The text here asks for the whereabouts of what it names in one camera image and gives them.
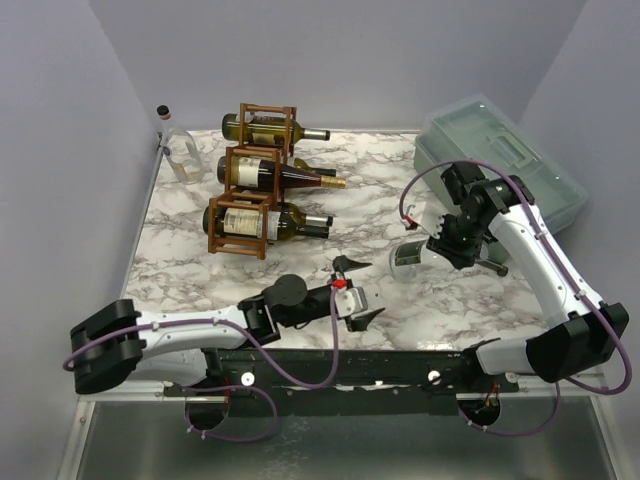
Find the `green bottle white label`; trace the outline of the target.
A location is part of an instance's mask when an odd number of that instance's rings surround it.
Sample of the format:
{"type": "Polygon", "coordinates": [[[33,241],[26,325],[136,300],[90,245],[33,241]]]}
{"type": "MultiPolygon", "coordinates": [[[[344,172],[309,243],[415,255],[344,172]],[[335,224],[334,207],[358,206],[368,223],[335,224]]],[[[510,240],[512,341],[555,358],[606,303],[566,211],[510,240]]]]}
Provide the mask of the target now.
{"type": "MultiPolygon", "coordinates": [[[[213,231],[221,237],[262,237],[263,215],[258,210],[218,208],[213,231]]],[[[267,211],[266,238],[285,241],[294,237],[328,239],[332,216],[303,213],[292,203],[282,203],[276,210],[267,211]]]]}

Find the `clear bottle dark label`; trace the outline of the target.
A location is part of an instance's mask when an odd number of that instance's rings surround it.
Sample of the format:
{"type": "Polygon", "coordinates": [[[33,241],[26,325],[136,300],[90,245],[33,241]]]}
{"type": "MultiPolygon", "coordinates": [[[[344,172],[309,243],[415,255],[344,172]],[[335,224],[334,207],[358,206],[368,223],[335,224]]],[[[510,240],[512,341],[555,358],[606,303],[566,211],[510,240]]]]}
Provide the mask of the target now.
{"type": "Polygon", "coordinates": [[[389,255],[392,277],[401,282],[409,282],[432,269],[427,241],[411,241],[397,245],[389,255]]]}

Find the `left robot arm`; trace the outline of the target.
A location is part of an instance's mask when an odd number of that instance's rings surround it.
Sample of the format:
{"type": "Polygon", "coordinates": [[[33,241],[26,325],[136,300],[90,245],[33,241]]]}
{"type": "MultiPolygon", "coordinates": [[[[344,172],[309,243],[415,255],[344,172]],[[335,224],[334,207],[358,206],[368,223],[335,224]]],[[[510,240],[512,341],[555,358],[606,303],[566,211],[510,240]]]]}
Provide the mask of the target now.
{"type": "Polygon", "coordinates": [[[167,381],[214,393],[220,368],[205,360],[207,349],[262,349],[295,328],[328,317],[350,332],[363,332],[380,314],[371,293],[347,274],[364,263],[339,256],[329,282],[308,288],[295,274],[279,277],[261,293],[218,310],[160,314],[142,312],[130,299],[103,307],[70,331],[64,370],[73,373],[80,395],[109,391],[128,379],[167,381]]]}

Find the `clear wine bottle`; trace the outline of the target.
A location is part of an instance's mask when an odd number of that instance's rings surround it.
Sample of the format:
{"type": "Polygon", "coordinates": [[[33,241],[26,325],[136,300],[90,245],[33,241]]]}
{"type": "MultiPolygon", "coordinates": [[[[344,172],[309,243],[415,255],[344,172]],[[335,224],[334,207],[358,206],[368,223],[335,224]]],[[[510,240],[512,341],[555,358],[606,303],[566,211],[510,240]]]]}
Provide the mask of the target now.
{"type": "Polygon", "coordinates": [[[169,108],[156,108],[161,121],[161,151],[177,180],[183,184],[199,183],[204,177],[204,165],[194,138],[172,121],[169,108]]]}

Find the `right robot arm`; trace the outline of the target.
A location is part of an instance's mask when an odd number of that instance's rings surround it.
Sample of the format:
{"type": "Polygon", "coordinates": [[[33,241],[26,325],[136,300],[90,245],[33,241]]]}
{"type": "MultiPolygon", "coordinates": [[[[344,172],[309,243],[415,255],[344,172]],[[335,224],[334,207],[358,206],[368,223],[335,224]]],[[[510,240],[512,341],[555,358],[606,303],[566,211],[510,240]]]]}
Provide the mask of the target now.
{"type": "Polygon", "coordinates": [[[426,245],[461,270],[477,263],[485,240],[496,240],[530,285],[549,328],[535,337],[466,349],[461,382],[480,392],[503,373],[536,375],[548,383],[574,381],[576,374],[621,352],[629,314],[623,305],[604,301],[577,272],[524,183],[515,175],[490,180],[485,167],[471,160],[449,162],[441,179],[460,211],[445,215],[426,245]]]}

